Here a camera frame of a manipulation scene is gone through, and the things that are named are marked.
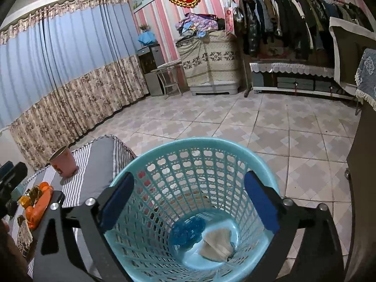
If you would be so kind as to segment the person's left hand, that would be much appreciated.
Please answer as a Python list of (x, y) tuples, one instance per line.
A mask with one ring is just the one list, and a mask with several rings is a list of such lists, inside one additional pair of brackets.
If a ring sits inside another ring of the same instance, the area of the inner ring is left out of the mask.
[(1, 281), (32, 281), (27, 274), (27, 262), (4, 220), (1, 220)]

